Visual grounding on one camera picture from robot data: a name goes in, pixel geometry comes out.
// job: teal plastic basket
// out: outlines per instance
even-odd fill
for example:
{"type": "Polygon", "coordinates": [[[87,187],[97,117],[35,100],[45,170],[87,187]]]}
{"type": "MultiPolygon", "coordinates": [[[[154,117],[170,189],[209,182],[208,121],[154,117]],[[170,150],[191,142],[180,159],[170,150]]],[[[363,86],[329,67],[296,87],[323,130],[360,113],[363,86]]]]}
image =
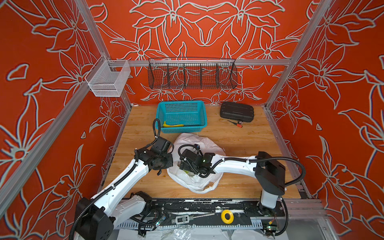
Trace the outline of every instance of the teal plastic basket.
{"type": "Polygon", "coordinates": [[[200,132],[207,126],[203,101],[161,102],[157,106],[156,118],[160,119],[163,133],[200,132]],[[184,127],[163,127],[164,121],[168,125],[184,124],[184,127]]]}

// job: crumpled plastic bag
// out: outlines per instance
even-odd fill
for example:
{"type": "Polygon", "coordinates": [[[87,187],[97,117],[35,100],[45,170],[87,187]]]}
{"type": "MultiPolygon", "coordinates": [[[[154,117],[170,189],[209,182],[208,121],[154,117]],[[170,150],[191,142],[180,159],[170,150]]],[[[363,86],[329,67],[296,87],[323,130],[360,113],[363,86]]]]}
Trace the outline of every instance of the crumpled plastic bag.
{"type": "MultiPolygon", "coordinates": [[[[172,152],[173,157],[173,167],[170,167],[167,169],[168,175],[178,184],[180,184],[183,187],[188,188],[194,193],[204,194],[209,191],[214,190],[221,177],[223,176],[222,173],[220,174],[210,174],[207,178],[201,178],[198,175],[194,175],[193,173],[187,174],[185,171],[180,170],[179,166],[177,165],[178,162],[180,162],[180,156],[177,153],[177,150],[181,145],[184,144],[198,144],[200,145],[200,149],[202,153],[206,152],[213,152],[215,154],[223,155],[225,156],[225,153],[223,149],[221,149],[217,144],[215,144],[212,140],[210,140],[207,137],[199,137],[192,133],[182,133],[178,136],[178,138],[174,142],[174,150],[172,152]],[[209,186],[205,188],[209,183],[213,183],[212,186],[209,186]]],[[[181,150],[181,153],[185,150],[189,149],[193,152],[197,152],[192,147],[184,147],[181,150]]]]}

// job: wooden table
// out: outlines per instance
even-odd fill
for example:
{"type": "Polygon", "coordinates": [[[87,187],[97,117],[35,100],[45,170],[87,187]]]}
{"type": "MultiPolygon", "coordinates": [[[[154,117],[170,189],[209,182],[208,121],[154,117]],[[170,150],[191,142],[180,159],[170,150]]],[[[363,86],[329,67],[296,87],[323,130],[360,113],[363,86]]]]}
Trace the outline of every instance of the wooden table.
{"type": "MultiPolygon", "coordinates": [[[[152,122],[156,117],[157,106],[133,107],[125,126],[119,146],[109,169],[104,186],[110,184],[133,159],[134,149],[144,147],[154,139],[152,122]]],[[[220,117],[219,106],[206,106],[208,126],[195,134],[208,137],[224,149],[227,156],[246,157],[265,151],[271,156],[281,156],[281,151],[269,127],[261,107],[254,107],[255,118],[238,128],[220,117]]],[[[179,133],[161,136],[174,142],[179,133]]],[[[206,194],[196,194],[174,182],[166,170],[157,176],[157,171],[150,171],[131,189],[136,193],[144,191],[154,198],[259,198],[262,190],[259,182],[252,177],[224,173],[217,188],[206,194]]],[[[285,181],[291,181],[291,174],[286,167],[285,181]]],[[[300,198],[295,185],[287,187],[285,198],[300,198]]]]}

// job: white wire basket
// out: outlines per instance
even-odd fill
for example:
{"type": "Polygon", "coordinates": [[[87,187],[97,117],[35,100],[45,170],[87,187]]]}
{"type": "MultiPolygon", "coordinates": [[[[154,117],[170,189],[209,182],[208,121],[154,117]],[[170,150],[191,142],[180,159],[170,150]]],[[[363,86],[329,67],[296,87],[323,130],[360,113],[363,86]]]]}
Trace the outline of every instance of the white wire basket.
{"type": "Polygon", "coordinates": [[[112,67],[112,61],[101,56],[85,77],[96,97],[119,97],[131,73],[128,61],[122,67],[112,67]]]}

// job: floral wallpaper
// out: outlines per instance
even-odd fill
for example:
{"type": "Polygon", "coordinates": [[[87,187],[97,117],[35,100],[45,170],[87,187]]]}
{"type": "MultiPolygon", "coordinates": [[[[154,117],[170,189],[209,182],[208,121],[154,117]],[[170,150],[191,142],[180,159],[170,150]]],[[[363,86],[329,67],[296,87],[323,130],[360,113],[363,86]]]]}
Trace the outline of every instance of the floral wallpaper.
{"type": "Polygon", "coordinates": [[[341,239],[384,238],[383,14],[334,0],[271,108],[341,239]]]}
{"type": "MultiPolygon", "coordinates": [[[[0,187],[33,149],[100,57],[73,0],[0,3],[0,187]]],[[[94,195],[128,112],[89,92],[0,219],[0,239],[65,239],[94,195]]]]}
{"type": "MultiPolygon", "coordinates": [[[[236,59],[289,58],[319,0],[87,0],[112,59],[197,56],[236,59]]],[[[199,99],[263,104],[283,66],[238,67],[231,90],[158,90],[145,67],[132,68],[131,102],[199,99]]]]}

